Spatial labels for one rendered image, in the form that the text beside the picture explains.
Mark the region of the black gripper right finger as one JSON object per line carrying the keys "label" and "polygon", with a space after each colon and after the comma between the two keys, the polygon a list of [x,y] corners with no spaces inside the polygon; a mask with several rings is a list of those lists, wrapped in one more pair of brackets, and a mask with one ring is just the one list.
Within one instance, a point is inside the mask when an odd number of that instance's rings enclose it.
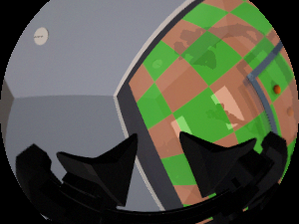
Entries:
{"label": "black gripper right finger", "polygon": [[221,183],[235,160],[253,149],[257,142],[257,138],[250,138],[235,146],[223,147],[185,131],[178,133],[178,139],[202,199],[213,195],[214,188]]}

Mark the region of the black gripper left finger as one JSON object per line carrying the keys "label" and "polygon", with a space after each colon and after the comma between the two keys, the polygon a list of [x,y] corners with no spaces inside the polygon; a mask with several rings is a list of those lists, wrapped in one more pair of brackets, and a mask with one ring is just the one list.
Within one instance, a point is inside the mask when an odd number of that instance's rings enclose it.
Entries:
{"label": "black gripper left finger", "polygon": [[117,201],[119,207],[125,207],[137,152],[138,136],[133,132],[133,135],[123,139],[122,143],[104,155],[88,157],[60,151],[56,156],[66,172],[96,181]]}

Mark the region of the dark blue-grey l-shaped wall top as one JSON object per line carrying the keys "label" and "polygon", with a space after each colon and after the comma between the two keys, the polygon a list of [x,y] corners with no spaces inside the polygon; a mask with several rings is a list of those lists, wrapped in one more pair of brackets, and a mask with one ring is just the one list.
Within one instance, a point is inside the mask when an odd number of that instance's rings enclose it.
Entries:
{"label": "dark blue-grey l-shaped wall top", "polygon": [[[280,40],[280,39],[279,39]],[[268,120],[270,120],[270,128],[271,132],[275,132],[275,135],[278,135],[278,127],[276,127],[274,115],[272,115],[270,104],[268,103],[268,99],[266,96],[264,96],[263,89],[259,87],[259,83],[257,80],[255,80],[255,77],[258,77],[258,75],[261,75],[261,72],[263,70],[266,70],[266,67],[268,67],[268,64],[276,58],[275,55],[279,55],[280,50],[282,50],[283,43],[282,40],[278,43],[278,46],[275,46],[274,50],[271,50],[271,52],[268,52],[268,55],[266,56],[266,59],[263,59],[263,62],[261,64],[258,64],[257,68],[254,68],[254,71],[251,71],[251,74],[246,76],[246,79],[249,79],[251,87],[255,88],[255,91],[257,91],[259,99],[262,100],[264,110],[267,112]]]}

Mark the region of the clear l-shaped low wall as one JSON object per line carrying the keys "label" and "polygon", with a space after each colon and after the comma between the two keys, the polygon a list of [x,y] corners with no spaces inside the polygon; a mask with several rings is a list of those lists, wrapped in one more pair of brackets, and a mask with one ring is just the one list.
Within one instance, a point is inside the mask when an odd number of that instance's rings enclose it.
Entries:
{"label": "clear l-shaped low wall", "polygon": [[259,99],[258,93],[257,93],[257,91],[255,91],[255,88],[251,87],[249,79],[246,79],[246,77],[245,77],[245,80],[242,80],[242,83],[245,84],[247,91],[250,92],[251,96],[254,98],[254,102],[258,107],[258,111],[261,112],[264,131],[267,132],[267,135],[270,134],[271,124],[270,124],[270,120],[268,120],[267,112],[264,110],[262,100]]}

